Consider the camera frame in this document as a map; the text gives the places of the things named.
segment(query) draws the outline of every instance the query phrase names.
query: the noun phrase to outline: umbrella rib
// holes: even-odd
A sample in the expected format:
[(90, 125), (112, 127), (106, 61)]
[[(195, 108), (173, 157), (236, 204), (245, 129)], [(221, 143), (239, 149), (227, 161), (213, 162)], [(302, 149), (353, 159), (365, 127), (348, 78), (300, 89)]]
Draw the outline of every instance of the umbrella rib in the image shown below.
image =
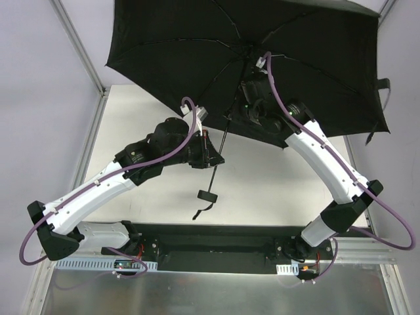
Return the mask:
[(207, 38), (173, 38), (173, 39), (166, 39), (164, 41), (148, 41), (145, 43), (139, 43), (137, 45), (135, 45), (133, 48), (130, 48), (128, 51), (123, 52), (122, 54), (120, 54), (118, 56), (118, 58), (121, 58), (122, 56), (124, 56), (125, 54), (131, 52), (133, 49), (137, 48), (138, 46), (145, 46), (145, 45), (154, 45), (154, 44), (163, 44), (163, 43), (170, 43), (173, 41), (208, 41), (210, 43), (218, 43), (222, 46), (225, 46), (226, 48), (228, 48), (230, 51), (232, 51), (233, 53), (237, 54), (238, 56), (240, 55), (240, 53), (238, 53), (237, 51), (235, 51), (230, 45), (228, 45), (227, 43), (220, 41), (218, 39), (207, 39)]
[(347, 85), (346, 83), (344, 83), (343, 81), (341, 81), (338, 77), (334, 76), (333, 74), (331, 74), (331, 73), (329, 73), (329, 72), (327, 72), (327, 71), (325, 71), (325, 70), (323, 70), (321, 68), (315, 67), (315, 66), (313, 66), (312, 64), (310, 64), (308, 62), (305, 62), (305, 61), (302, 61), (302, 60), (299, 60), (299, 59), (296, 59), (296, 58), (291, 58), (291, 57), (287, 56), (286, 54), (281, 54), (281, 53), (280, 54), (279, 53), (273, 54), (272, 57), (282, 57), (284, 59), (296, 61), (296, 62), (298, 62), (300, 64), (303, 64), (306, 67), (312, 68), (313, 70), (316, 70), (317, 72), (320, 72), (320, 73), (324, 74), (325, 76), (327, 76), (330, 79), (334, 80), (338, 84), (344, 86), (348, 90), (350, 90), (350, 91), (352, 91), (354, 93), (360, 94), (356, 89), (352, 88), (350, 85)]
[(239, 39), (242, 39), (238, 26), (236, 25), (235, 21), (233, 21), (232, 17), (222, 8), (222, 6), (216, 0), (210, 0), (210, 1), (213, 2), (219, 8), (219, 10), (222, 11), (223, 14), (229, 19), (231, 25), (233, 25), (233, 27), (235, 28), (236, 35), (238, 35)]
[(233, 58), (231, 60), (229, 60), (229, 62), (222, 68), (221, 71), (218, 72), (217, 75), (215, 75), (209, 82), (209, 84), (207, 84), (207, 86), (204, 88), (203, 92), (201, 92), (200, 96), (197, 98), (197, 103), (200, 102), (201, 98), (203, 97), (203, 95), (211, 88), (211, 86), (214, 84), (214, 82), (217, 81), (217, 78), (234, 62), (237, 62), (241, 60), (241, 58)]
[(281, 30), (284, 26), (286, 26), (290, 23), (293, 23), (294, 21), (299, 20), (300, 18), (304, 18), (308, 15), (311, 15), (311, 14), (314, 14), (314, 13), (317, 13), (317, 12), (318, 12), (317, 10), (310, 11), (310, 12), (304, 12), (300, 15), (295, 16), (294, 18), (291, 18), (290, 20), (287, 20), (286, 22), (281, 23), (277, 28), (275, 28), (272, 31), (269, 31), (268, 34), (264, 36), (264, 38), (261, 41), (261, 44), (264, 44), (266, 41), (268, 41), (270, 39), (270, 37), (272, 37), (275, 33), (277, 33), (279, 30)]

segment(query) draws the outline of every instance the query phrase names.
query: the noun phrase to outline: white wall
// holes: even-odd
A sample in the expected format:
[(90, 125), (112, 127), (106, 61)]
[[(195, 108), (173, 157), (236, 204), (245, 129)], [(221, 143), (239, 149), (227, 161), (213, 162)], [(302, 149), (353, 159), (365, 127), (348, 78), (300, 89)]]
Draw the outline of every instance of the white wall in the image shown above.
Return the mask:
[[(26, 206), (72, 184), (98, 95), (48, 1), (0, 1), (0, 313), (20, 314)], [(26, 257), (39, 256), (36, 237)]]
[[(356, 166), (369, 178), (384, 184), (381, 194), (417, 232), (420, 238), (420, 1), (395, 4), (379, 32), (379, 77), (389, 77), (392, 94), (385, 117), (391, 134), (377, 134), (365, 147), (366, 135), (351, 136)], [(408, 244), (401, 224), (378, 206), (372, 207), (380, 236)], [(414, 314), (420, 311), (420, 248), (397, 252), (398, 266)]]
[[(385, 1), (353, 0), (377, 12)], [(104, 86), (130, 84), (126, 77), (105, 67), (111, 45), (114, 0), (62, 0), (62, 3)]]

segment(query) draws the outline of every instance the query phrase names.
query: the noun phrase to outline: white table surface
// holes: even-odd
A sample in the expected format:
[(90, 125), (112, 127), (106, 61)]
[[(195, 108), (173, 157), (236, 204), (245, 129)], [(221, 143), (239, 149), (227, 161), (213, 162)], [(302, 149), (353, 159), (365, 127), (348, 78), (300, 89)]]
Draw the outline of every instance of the white table surface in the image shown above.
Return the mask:
[[(104, 111), (87, 178), (97, 174), (126, 145), (142, 140), (158, 123), (176, 114), (136, 85), (114, 85)], [(209, 130), (218, 150), (222, 132)], [(342, 137), (330, 141), (348, 159)], [(162, 175), (126, 192), (89, 215), (86, 221), (305, 226), (332, 201), (331, 194), (305, 160), (282, 150), (228, 134), (212, 192), (210, 211), (193, 215), (209, 203), (197, 198), (207, 190), (213, 169), (174, 165)], [(356, 226), (367, 226), (362, 215)]]

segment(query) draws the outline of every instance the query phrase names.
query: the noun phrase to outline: metal frame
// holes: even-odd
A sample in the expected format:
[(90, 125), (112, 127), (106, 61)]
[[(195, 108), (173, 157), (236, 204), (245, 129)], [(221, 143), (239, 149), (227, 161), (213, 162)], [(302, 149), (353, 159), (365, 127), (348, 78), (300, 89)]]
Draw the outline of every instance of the metal frame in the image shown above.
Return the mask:
[(371, 238), (337, 238), (337, 241), (339, 252), (336, 261), (339, 264), (396, 264), (393, 250)]
[(408, 297), (406, 290), (402, 285), (402, 279), (398, 266), (381, 265), (381, 272), (394, 314), (414, 314), (411, 310), (410, 304), (407, 302)]
[(77, 171), (73, 181), (73, 189), (82, 185), (85, 181), (87, 167), (89, 166), (89, 161), (91, 160), (93, 145), (96, 141), (96, 136), (98, 135), (100, 122), (102, 121), (102, 116), (104, 115), (106, 101), (108, 100), (108, 95), (110, 94), (109, 89), (104, 90), (104, 94), (100, 97), (99, 103), (96, 106), (95, 114), (91, 126), (89, 127), (89, 133), (83, 146), (83, 153), (77, 164)]
[(40, 315), (45, 297), (47, 296), (48, 286), (53, 276), (55, 264), (55, 262), (45, 259), (37, 265), (35, 276), (24, 304), (23, 314)]
[(85, 47), (83, 46), (79, 35), (77, 34), (70, 17), (64, 5), (62, 4), (61, 0), (49, 0), (52, 8), (54, 9), (58, 19), (60, 20), (61, 24), (63, 25), (64, 30), (67, 33), (67, 36), (70, 42), (73, 45), (77, 55), (80, 58), (83, 67), (86, 69), (87, 74), (91, 78), (93, 84), (95, 85), (96, 89), (98, 90), (99, 94), (102, 96), (105, 92), (105, 88), (99, 78), (98, 73), (95, 70), (95, 67), (92, 64), (89, 55), (87, 54)]
[(388, 14), (391, 12), (394, 5), (397, 3), (398, 0), (386, 0), (385, 3), (382, 5), (381, 9), (379, 10), (379, 27), (381, 27), (382, 23), (387, 18)]

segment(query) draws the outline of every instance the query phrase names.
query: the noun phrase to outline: white cable clip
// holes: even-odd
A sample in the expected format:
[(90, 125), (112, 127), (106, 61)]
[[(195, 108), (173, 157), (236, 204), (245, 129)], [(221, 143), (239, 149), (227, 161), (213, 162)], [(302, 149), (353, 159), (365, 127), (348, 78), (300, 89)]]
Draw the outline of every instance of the white cable clip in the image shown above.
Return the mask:
[(258, 58), (258, 61), (257, 61), (257, 64), (256, 64), (256, 67), (258, 67), (258, 68), (262, 68), (264, 65), (265, 65), (265, 59), (263, 59), (262, 57), (260, 57), (260, 58)]
[(190, 112), (190, 108), (188, 107), (187, 104), (183, 104), (181, 106), (181, 112), (184, 116)]

